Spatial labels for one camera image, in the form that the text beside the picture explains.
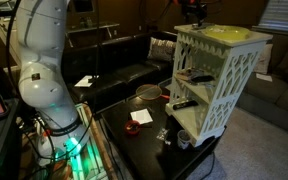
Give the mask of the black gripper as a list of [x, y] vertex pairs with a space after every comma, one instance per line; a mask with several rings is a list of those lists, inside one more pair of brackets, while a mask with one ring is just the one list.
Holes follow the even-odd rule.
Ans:
[[198, 20], [204, 20], [207, 17], [207, 5], [201, 0], [181, 0], [180, 4], [186, 20], [190, 15], [194, 15]]

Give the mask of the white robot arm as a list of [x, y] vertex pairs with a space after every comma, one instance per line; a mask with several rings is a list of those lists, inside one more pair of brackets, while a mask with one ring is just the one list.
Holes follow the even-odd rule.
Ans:
[[159, 48], [155, 39], [175, 50], [177, 35], [155, 31], [126, 36], [66, 51], [69, 0], [17, 0], [17, 39], [23, 101], [42, 118], [45, 131], [37, 151], [43, 158], [62, 159], [80, 153], [87, 127], [75, 107], [86, 102], [99, 111], [122, 101], [143, 84], [171, 76], [173, 62], [148, 55]]

